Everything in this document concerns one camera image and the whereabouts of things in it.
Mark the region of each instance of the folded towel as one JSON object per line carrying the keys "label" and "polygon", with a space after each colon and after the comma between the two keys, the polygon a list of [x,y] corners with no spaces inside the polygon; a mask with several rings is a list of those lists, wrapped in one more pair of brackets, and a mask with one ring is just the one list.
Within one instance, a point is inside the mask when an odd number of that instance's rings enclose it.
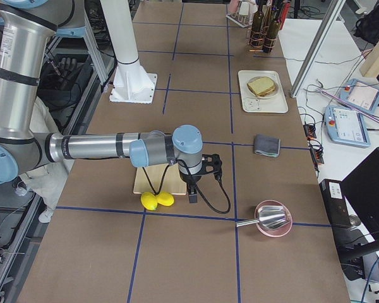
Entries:
{"label": "folded towel", "polygon": [[258,134],[254,140],[254,152],[258,155],[278,157],[280,139]]}

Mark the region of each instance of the table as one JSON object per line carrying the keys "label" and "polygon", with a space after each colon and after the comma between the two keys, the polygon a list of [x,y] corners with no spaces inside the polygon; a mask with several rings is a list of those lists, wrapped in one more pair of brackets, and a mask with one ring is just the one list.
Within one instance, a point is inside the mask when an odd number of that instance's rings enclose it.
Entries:
{"label": "table", "polygon": [[[241,108],[237,72],[274,70],[291,89],[284,59],[256,59],[226,6],[141,3],[134,28],[140,60],[158,73],[151,105],[99,101],[88,133],[171,132],[194,124],[204,153],[223,161],[227,215],[176,197],[144,211],[127,160],[77,160],[18,302],[349,302],[332,231],[299,120]],[[280,43],[268,57],[283,57]],[[282,140],[278,158],[253,154],[256,133]],[[215,207],[213,177],[198,185]],[[268,238],[237,229],[266,199],[283,202],[294,226]]]}
{"label": "table", "polygon": [[[293,82],[302,65],[301,61],[295,59],[303,59],[310,47],[311,41],[315,36],[320,21],[316,20],[287,20],[283,30],[279,33],[279,38],[284,50],[284,57],[288,58],[286,64],[289,72],[291,82]],[[322,48],[320,49],[316,61],[319,62],[343,62],[356,58],[352,61],[342,64],[322,64],[314,63],[311,71],[304,81],[303,88],[308,85],[317,85],[316,79],[320,80],[324,87],[340,86],[344,78],[351,70],[357,66],[351,78],[359,78],[367,83],[378,83],[375,78],[364,78],[359,72],[359,67],[362,65],[362,58],[358,58],[361,51],[354,43],[347,28],[341,21],[336,21],[329,32]],[[338,88],[329,90],[335,94]],[[306,106],[306,92],[301,90],[297,96],[298,105],[300,106],[301,118],[304,121],[304,110],[312,115],[316,121],[321,121],[320,114],[307,108]],[[317,93],[308,94],[308,105],[323,112],[328,105],[330,99]],[[375,114],[379,116],[379,107]],[[310,117],[306,117],[307,123],[312,122]],[[365,123],[368,128],[379,128],[379,125],[373,121],[365,118]],[[371,146],[369,148],[356,148],[347,145],[339,145],[332,142],[327,136],[326,130],[322,131],[320,124],[317,124],[316,133],[318,140],[322,142],[324,147],[324,162],[323,166],[319,166],[320,173],[318,176],[319,182],[323,179],[343,180],[361,161],[368,156],[376,147],[379,146],[379,132],[370,132]],[[348,205],[349,213],[354,213],[354,210]],[[368,234],[368,230],[362,226],[361,231],[363,234]],[[369,241],[373,241],[371,236],[368,237]],[[346,279],[347,286],[350,293],[350,298],[361,300],[362,291],[364,288],[364,280],[356,280],[350,282]],[[373,288],[378,289],[379,285],[373,285]],[[367,292],[365,302],[374,302],[379,299],[379,294],[375,295],[373,292]]]}

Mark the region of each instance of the brown tabletop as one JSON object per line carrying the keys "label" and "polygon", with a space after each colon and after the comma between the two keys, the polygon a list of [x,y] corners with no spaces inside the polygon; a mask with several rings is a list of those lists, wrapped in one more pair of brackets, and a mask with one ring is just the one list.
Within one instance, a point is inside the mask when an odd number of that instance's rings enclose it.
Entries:
{"label": "brown tabletop", "polygon": [[[241,108],[239,70],[276,71],[291,89],[280,44],[255,57],[225,14],[222,4],[142,2],[134,28],[141,64],[159,77],[154,100],[110,103],[109,91],[88,133],[195,125],[203,152],[223,161],[231,212],[187,196],[144,211],[129,160],[77,160],[18,302],[349,302],[296,100],[286,114]],[[253,153],[257,133],[281,139],[278,158]],[[198,185],[226,207],[212,176]],[[235,227],[265,199],[292,213],[286,236]]]}

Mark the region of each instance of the gray cloth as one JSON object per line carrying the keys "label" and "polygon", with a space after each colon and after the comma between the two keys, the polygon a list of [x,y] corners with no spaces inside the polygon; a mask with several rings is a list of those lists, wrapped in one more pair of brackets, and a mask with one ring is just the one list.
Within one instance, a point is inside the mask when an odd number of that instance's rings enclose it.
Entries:
{"label": "gray cloth", "polygon": [[278,157],[280,139],[258,134],[254,140],[254,152],[267,157]]}
{"label": "gray cloth", "polygon": [[[37,97],[30,124],[35,133],[58,133],[48,108]],[[44,199],[49,210],[54,210],[68,178],[74,160],[49,163],[20,175],[22,181]]]}

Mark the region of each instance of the yellow lemon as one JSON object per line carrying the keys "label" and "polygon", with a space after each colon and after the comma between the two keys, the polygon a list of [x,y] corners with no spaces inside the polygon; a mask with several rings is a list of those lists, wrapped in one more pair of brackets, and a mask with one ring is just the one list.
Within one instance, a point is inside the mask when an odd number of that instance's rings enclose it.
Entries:
{"label": "yellow lemon", "polygon": [[152,193],[145,192],[141,194],[140,201],[147,210],[156,210],[157,208],[157,198]]}
{"label": "yellow lemon", "polygon": [[172,194],[162,191],[156,196],[157,202],[164,206],[171,206],[174,204],[174,197]]}

